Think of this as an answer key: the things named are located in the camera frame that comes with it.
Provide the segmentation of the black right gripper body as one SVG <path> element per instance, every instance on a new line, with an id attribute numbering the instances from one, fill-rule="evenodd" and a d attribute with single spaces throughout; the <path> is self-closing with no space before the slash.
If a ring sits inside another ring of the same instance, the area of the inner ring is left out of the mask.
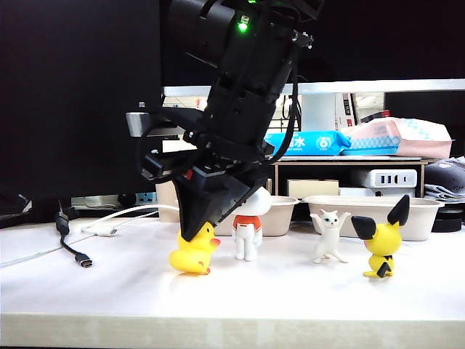
<path id="1" fill-rule="evenodd" d="M 253 130 L 254 125 L 239 126 L 235 131 L 230 127 L 227 131 L 232 133 L 226 136 L 206 134 L 205 140 L 211 141 L 211 147 L 206 150 L 200 157 L 206 157 L 208 161 L 213 157 L 215 161 L 225 160 L 228 164 L 238 163 L 238 168 L 235 168 L 230 176 L 238 175 L 245 184 L 252 186 L 263 186 L 266 183 L 266 173 L 259 169 L 259 163 L 264 161 L 266 154 L 270 154 L 271 150 L 266 150 L 264 136 L 267 127 L 258 126 Z M 230 140 L 232 136 L 244 136 L 245 131 L 251 131 L 251 140 L 240 141 Z"/>

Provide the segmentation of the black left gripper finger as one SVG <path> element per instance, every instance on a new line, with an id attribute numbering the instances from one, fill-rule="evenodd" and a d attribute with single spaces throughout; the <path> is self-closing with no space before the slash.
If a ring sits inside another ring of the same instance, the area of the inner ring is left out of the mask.
<path id="1" fill-rule="evenodd" d="M 1 184 L 1 216 L 20 216 L 32 200 Z"/>

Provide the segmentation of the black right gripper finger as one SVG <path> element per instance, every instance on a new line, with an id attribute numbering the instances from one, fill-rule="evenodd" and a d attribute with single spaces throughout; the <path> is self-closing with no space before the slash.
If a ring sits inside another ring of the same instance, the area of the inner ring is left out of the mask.
<path id="1" fill-rule="evenodd" d="M 218 225 L 230 214 L 260 216 L 268 213 L 270 193 L 264 188 L 266 180 L 267 175 L 262 170 L 201 177 L 198 224 Z"/>
<path id="2" fill-rule="evenodd" d="M 204 189 L 205 178 L 198 173 L 179 176 L 174 181 L 180 211 L 181 233 L 191 241 L 206 221 L 208 193 Z"/>

